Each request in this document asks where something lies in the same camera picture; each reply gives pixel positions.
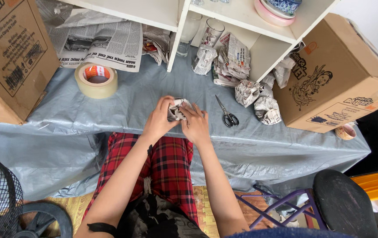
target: table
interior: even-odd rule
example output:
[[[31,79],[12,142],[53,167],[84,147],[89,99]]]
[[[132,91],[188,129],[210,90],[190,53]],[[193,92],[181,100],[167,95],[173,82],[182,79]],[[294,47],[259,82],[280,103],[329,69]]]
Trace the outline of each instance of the table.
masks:
[[[171,73],[165,64],[158,66],[144,56],[139,73],[118,71],[117,93],[100,100],[79,91],[73,69],[58,69],[27,124],[0,123],[0,161],[19,178],[24,198],[79,196],[93,190],[106,154],[106,132],[141,134],[163,95],[186,98],[209,113],[213,146],[236,189],[273,185],[331,167],[345,171],[370,153],[359,130],[357,138],[343,141],[333,131],[321,134],[288,128],[283,122],[262,124],[253,105],[244,108],[236,102],[233,88],[213,84],[211,72],[192,72],[195,53],[177,57]],[[239,118],[239,126],[224,125],[214,95]],[[184,137],[180,126],[166,136]],[[196,148],[191,175],[194,185],[205,185]]]

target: electric fan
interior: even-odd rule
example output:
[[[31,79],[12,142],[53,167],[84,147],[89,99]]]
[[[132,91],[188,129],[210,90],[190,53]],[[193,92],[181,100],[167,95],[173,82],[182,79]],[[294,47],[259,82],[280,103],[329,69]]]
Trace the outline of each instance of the electric fan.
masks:
[[[37,212],[26,227],[20,225],[20,215]],[[60,238],[72,238],[73,227],[68,214],[52,203],[23,205],[22,187],[17,177],[0,163],[0,238],[39,238],[57,221]]]

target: black scissors handle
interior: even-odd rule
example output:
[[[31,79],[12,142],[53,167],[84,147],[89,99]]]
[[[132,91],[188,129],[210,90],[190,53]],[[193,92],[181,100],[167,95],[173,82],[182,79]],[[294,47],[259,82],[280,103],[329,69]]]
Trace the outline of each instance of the black scissors handle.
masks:
[[[223,115],[223,121],[227,127],[239,125],[239,119],[231,113],[225,113]]]

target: cardboard box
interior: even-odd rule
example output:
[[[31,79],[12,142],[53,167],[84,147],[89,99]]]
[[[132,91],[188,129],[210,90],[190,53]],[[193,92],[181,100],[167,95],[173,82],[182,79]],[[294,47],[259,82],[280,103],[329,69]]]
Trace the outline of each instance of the cardboard box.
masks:
[[[0,0],[0,122],[24,123],[58,66],[34,0]]]
[[[273,93],[287,127],[328,132],[378,109],[378,54],[347,19],[328,14]]]

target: pink bowl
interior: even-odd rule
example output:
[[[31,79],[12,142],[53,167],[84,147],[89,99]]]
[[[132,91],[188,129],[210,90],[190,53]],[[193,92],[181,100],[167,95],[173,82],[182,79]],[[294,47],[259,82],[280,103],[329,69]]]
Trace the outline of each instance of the pink bowl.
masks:
[[[295,22],[296,17],[292,19],[283,19],[281,17],[278,17],[274,14],[272,14],[269,10],[267,10],[264,5],[260,2],[260,0],[254,0],[254,5],[256,12],[259,14],[262,19],[267,21],[270,24],[276,25],[276,26],[288,26]]]

